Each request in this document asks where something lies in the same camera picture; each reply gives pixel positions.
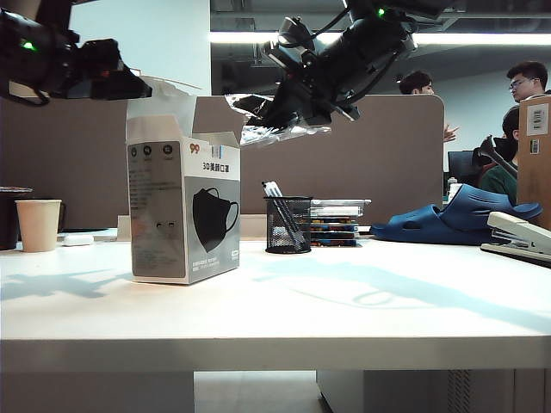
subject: paper cup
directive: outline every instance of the paper cup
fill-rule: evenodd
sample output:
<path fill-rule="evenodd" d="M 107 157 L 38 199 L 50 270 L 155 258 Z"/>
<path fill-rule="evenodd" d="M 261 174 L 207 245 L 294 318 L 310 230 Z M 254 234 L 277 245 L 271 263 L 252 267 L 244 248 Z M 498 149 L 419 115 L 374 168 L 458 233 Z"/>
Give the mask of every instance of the paper cup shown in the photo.
<path fill-rule="evenodd" d="M 55 249 L 61 200 L 17 200 L 23 251 Z"/>

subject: blue sandal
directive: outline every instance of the blue sandal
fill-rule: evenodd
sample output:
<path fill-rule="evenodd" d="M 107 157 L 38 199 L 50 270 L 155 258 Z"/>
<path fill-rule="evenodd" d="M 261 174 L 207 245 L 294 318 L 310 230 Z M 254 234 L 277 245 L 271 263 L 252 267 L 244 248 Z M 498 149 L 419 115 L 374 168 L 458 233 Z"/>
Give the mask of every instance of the blue sandal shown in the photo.
<path fill-rule="evenodd" d="M 495 243 L 500 240 L 492 237 L 492 230 L 487 225 L 488 215 L 494 211 L 531 219 L 542 212 L 542 207 L 537 203 L 512 206 L 505 194 L 463 184 L 442 211 L 431 204 L 394 215 L 386 225 L 372 225 L 371 233 L 388 241 L 408 243 Z"/>

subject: white stapler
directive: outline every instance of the white stapler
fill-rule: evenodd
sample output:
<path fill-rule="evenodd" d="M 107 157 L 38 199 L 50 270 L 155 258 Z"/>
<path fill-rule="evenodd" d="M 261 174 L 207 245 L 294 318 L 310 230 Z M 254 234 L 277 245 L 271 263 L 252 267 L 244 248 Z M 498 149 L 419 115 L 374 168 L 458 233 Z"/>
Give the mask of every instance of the white stapler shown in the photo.
<path fill-rule="evenodd" d="M 494 237 L 506 239 L 509 243 L 483 243 L 481 250 L 551 262 L 551 231 L 506 213 L 490 213 L 488 225 L 493 227 Z"/>

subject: cubicle divider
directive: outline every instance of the cubicle divider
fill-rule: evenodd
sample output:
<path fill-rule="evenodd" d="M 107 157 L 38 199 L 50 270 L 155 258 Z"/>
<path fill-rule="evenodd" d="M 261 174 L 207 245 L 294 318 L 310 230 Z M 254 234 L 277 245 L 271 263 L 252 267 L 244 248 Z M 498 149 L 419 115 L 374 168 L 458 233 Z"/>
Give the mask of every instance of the cubicle divider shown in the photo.
<path fill-rule="evenodd" d="M 442 201 L 443 104 L 436 96 L 366 96 L 360 120 L 333 115 L 332 132 L 265 146 L 241 157 L 241 212 L 265 213 L 261 181 L 285 194 L 371 199 L 361 223 Z M 2 101 L 2 185 L 34 188 L 67 205 L 68 227 L 116 226 L 127 214 L 125 102 Z M 243 116 L 223 96 L 199 97 L 194 133 L 234 131 Z"/>
<path fill-rule="evenodd" d="M 199 98 L 194 130 L 240 133 L 220 96 Z M 262 181 L 289 195 L 371 199 L 361 223 L 442 205 L 443 103 L 436 96 L 365 96 L 355 122 L 334 114 L 331 133 L 241 151 L 242 213 L 264 213 Z"/>

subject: stack of books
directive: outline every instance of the stack of books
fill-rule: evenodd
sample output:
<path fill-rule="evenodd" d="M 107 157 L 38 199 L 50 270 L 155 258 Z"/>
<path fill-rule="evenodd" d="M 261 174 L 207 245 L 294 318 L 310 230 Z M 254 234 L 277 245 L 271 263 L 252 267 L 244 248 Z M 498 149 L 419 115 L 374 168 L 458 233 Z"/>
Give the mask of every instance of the stack of books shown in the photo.
<path fill-rule="evenodd" d="M 313 247 L 357 247 L 358 217 L 371 200 L 312 200 Z"/>

